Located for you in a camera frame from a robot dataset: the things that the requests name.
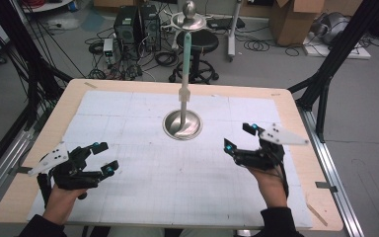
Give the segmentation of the grey rounded device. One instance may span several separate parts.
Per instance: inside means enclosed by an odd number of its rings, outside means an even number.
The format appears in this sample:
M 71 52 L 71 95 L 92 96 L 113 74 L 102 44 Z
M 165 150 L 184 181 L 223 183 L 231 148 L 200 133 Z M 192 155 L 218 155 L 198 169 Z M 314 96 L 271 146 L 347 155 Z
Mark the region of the grey rounded device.
M 333 45 L 349 23 L 339 12 L 323 13 L 311 25 L 310 32 L 327 45 Z

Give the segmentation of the person's left hand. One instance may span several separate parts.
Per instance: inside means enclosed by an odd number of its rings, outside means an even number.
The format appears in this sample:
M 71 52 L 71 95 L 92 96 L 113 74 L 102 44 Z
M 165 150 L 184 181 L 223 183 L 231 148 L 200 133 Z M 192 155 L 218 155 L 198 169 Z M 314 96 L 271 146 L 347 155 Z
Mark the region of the person's left hand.
M 54 224 L 64 225 L 73 209 L 75 200 L 87 190 L 64 190 L 54 185 L 42 217 Z

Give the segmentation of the aluminium rail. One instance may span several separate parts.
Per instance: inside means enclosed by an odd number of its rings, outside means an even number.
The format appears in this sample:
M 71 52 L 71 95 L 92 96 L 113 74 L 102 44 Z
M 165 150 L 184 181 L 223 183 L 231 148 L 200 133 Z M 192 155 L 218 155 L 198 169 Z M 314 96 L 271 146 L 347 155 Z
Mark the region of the aluminium rail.
M 38 112 L 38 117 L 28 123 L 27 112 L 22 111 L 0 141 L 0 189 L 5 180 L 17 173 L 27 173 L 21 163 L 30 152 L 34 139 L 48 120 L 52 109 Z
M 365 237 L 326 141 L 323 135 L 316 132 L 317 120 L 312 112 L 306 112 L 303 109 L 298 109 L 298 111 L 326 178 L 326 184 L 341 216 L 343 229 L 348 237 Z

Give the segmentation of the large open cardboard box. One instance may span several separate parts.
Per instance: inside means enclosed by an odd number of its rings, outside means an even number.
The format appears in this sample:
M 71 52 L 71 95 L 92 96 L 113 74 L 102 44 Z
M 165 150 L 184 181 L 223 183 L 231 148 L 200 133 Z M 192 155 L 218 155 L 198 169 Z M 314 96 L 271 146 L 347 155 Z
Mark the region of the large open cardboard box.
M 302 44 L 324 5 L 325 0 L 273 0 L 268 24 L 275 42 Z

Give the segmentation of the round white table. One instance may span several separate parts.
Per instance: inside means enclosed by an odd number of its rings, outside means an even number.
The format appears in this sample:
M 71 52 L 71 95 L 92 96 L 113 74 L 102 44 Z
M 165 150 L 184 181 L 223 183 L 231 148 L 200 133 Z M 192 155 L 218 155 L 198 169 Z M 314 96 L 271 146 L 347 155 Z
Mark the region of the round white table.
M 25 13 L 45 12 L 67 6 L 72 0 L 22 0 L 21 6 Z

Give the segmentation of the small white power supply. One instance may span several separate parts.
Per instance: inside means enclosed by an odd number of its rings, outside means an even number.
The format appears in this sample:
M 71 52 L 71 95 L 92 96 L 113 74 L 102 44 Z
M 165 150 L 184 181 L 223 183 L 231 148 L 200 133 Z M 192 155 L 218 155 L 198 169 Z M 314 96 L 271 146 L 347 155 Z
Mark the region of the small white power supply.
M 103 53 L 105 56 L 106 64 L 113 65 L 114 64 L 114 40 L 113 39 L 104 40 Z

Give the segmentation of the black computer tower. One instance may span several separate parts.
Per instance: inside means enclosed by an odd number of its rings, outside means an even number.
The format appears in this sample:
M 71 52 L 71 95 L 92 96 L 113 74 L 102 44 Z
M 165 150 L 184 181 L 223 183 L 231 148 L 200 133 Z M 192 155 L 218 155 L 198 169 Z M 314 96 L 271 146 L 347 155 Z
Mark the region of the black computer tower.
M 160 17 L 154 5 L 142 5 L 140 8 L 142 30 L 147 51 L 161 49 Z
M 120 6 L 114 21 L 114 31 L 118 40 L 125 44 L 136 42 L 134 32 L 137 22 L 136 6 Z

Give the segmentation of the white gridded table mat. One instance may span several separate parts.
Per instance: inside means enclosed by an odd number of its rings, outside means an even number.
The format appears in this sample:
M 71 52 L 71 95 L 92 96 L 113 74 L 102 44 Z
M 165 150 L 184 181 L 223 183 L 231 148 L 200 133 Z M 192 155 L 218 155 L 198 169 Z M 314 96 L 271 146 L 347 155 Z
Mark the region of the white gridded table mat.
M 163 119 L 178 108 L 175 95 L 89 91 L 62 140 L 69 150 L 106 142 L 87 168 L 117 161 L 115 174 L 75 203 L 71 223 L 257 228 L 264 199 L 255 178 L 224 152 L 230 140 L 256 150 L 244 123 L 279 123 L 272 99 L 191 96 L 189 109 L 203 127 L 191 140 L 166 134 Z

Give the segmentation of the green and cream spatula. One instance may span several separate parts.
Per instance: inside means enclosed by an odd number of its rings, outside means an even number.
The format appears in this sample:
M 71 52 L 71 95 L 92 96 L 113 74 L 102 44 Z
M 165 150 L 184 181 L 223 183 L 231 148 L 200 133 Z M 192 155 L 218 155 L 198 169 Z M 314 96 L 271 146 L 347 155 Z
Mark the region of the green and cream spatula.
M 190 48 L 191 48 L 191 35 L 185 34 L 184 39 L 184 60 L 183 60 L 183 77 L 182 87 L 179 90 L 180 101 L 187 102 L 190 99 L 189 76 L 190 76 Z

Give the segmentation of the black round stool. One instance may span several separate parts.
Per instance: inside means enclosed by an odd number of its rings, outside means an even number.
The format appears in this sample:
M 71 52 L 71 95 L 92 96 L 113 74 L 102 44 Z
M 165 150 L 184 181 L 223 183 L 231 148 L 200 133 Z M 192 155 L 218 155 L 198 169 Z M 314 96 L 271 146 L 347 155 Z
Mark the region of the black round stool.
M 218 37 L 208 30 L 201 30 L 191 34 L 189 81 L 192 84 L 210 84 L 211 80 L 219 79 L 219 75 L 213 66 L 208 61 L 200 58 L 202 55 L 214 51 L 218 45 Z

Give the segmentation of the person's right hand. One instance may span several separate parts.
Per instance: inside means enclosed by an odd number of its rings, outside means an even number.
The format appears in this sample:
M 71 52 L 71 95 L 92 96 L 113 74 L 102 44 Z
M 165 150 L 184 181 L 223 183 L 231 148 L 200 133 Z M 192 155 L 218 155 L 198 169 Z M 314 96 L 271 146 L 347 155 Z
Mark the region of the person's right hand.
M 260 193 L 268 208 L 287 207 L 287 196 L 279 167 L 266 171 L 258 168 L 249 168 L 249 172 L 257 180 Z

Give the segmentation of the black metal frame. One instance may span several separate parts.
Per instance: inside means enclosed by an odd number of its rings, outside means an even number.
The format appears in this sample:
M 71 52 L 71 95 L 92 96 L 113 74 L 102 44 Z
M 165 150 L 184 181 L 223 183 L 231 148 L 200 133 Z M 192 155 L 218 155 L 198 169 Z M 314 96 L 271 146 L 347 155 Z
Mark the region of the black metal frame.
M 36 121 L 38 104 L 58 100 L 63 89 L 56 78 L 69 83 L 72 77 L 47 62 L 36 47 L 32 37 L 10 0 L 0 0 L 0 26 L 23 60 L 11 55 L 10 47 L 0 38 L 0 45 L 10 57 L 19 77 L 28 84 L 28 103 L 0 141 L 0 160 L 15 136 L 25 124 L 30 128 Z
M 325 143 L 324 127 L 332 79 L 377 17 L 379 0 L 362 0 L 319 69 L 311 77 L 288 88 L 291 94 L 305 90 L 302 96 L 295 100 L 296 105 L 303 111 L 311 112 L 314 103 L 319 101 L 315 132 L 322 143 Z

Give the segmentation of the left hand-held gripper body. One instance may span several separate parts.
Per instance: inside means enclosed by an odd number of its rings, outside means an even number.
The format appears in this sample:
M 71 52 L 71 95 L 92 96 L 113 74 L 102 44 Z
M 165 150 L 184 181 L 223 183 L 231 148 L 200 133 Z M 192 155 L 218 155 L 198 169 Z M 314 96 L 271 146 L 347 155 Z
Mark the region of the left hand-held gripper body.
M 99 171 L 85 171 L 87 167 L 86 147 L 76 147 L 68 151 L 65 142 L 60 142 L 33 167 L 28 175 L 47 173 L 64 190 L 96 188 L 101 180 L 94 176 Z

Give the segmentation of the black flat device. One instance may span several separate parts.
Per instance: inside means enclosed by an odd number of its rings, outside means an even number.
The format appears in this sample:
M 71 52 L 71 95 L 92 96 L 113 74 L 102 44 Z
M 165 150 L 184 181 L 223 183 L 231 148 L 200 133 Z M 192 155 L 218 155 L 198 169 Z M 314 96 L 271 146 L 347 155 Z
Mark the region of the black flat device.
M 232 18 L 222 18 L 222 19 L 209 19 L 207 20 L 207 25 L 213 30 L 230 30 L 233 24 Z M 245 28 L 245 22 L 240 18 L 237 19 L 236 28 Z

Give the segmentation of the brown cardboard box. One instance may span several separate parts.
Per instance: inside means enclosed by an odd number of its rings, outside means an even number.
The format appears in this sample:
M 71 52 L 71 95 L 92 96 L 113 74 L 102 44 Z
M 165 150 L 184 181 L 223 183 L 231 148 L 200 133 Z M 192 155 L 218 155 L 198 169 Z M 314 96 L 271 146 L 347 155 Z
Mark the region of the brown cardboard box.
M 94 6 L 98 8 L 118 8 L 120 6 L 131 6 L 135 5 L 135 0 L 93 0 Z

